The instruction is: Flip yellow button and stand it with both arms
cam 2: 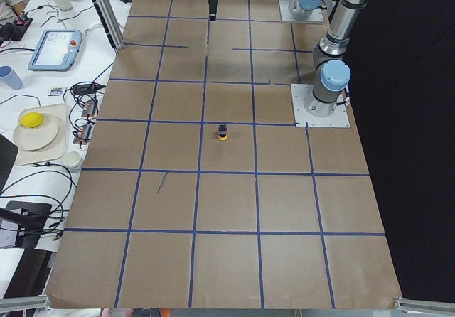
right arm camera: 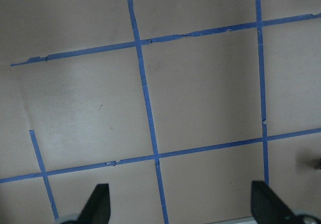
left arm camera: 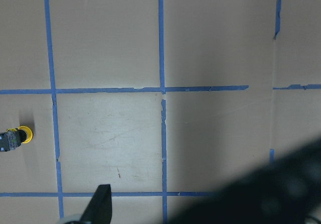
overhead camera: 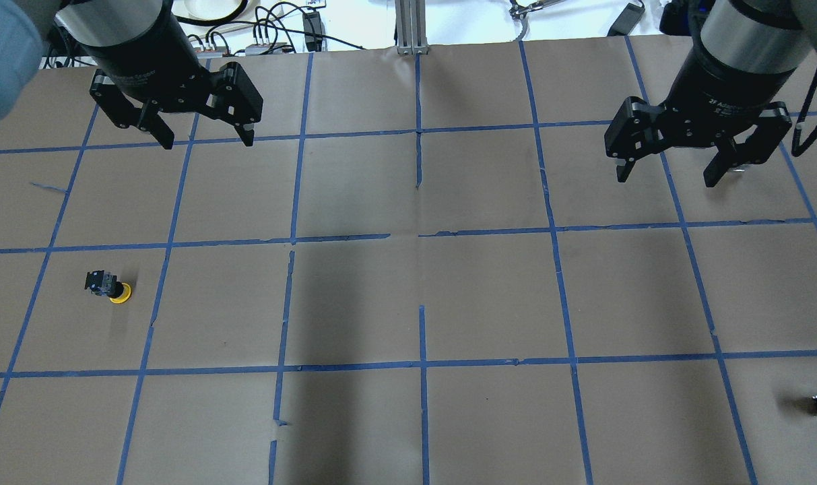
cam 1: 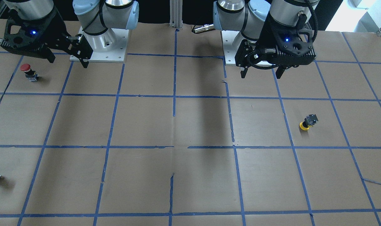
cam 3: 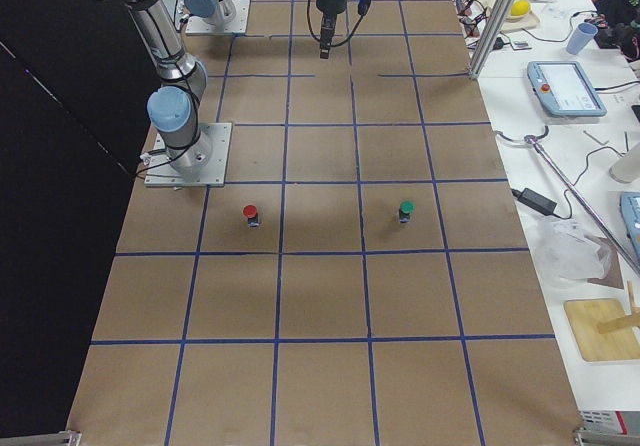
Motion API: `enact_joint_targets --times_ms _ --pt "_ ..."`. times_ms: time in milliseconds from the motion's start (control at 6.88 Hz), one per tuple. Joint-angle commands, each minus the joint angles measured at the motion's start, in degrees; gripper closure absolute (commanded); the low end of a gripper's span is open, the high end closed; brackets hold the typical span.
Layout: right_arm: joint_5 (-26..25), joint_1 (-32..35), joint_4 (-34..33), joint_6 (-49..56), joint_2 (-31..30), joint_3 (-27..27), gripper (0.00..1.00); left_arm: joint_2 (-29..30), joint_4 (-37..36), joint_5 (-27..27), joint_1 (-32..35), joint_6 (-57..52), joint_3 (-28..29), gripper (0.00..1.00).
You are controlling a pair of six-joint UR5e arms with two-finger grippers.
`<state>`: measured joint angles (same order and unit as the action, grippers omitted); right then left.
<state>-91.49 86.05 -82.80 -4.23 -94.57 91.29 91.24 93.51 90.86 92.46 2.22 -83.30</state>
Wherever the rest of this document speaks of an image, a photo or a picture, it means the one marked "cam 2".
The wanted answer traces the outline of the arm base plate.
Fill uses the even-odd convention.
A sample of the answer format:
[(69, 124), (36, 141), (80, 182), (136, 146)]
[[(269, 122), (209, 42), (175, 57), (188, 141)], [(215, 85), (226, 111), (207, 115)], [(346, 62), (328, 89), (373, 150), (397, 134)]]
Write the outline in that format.
[(281, 21), (285, 23), (322, 24), (324, 22), (320, 8), (304, 10), (298, 0), (279, 0)]
[(335, 102), (326, 104), (314, 97), (313, 88), (311, 84), (291, 84), (295, 126), (349, 128), (343, 95), (340, 93)]

